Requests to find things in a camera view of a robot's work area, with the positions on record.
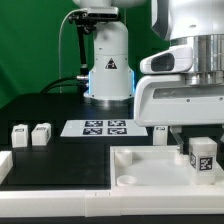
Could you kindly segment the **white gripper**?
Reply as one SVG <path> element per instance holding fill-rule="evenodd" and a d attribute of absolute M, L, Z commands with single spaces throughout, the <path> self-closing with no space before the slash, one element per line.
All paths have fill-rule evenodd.
<path fill-rule="evenodd" d="M 193 49 L 188 45 L 144 58 L 144 76 L 136 86 L 134 120 L 139 126 L 171 126 L 180 154 L 185 125 L 222 124 L 219 140 L 224 143 L 224 85 L 187 86 L 185 72 L 193 65 Z"/>

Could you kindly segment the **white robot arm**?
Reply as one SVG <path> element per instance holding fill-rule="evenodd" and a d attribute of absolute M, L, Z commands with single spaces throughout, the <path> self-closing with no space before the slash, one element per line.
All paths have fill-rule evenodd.
<path fill-rule="evenodd" d="M 134 120 L 159 129 L 224 125 L 224 0 L 151 0 L 151 28 L 170 47 L 140 62 Z"/>

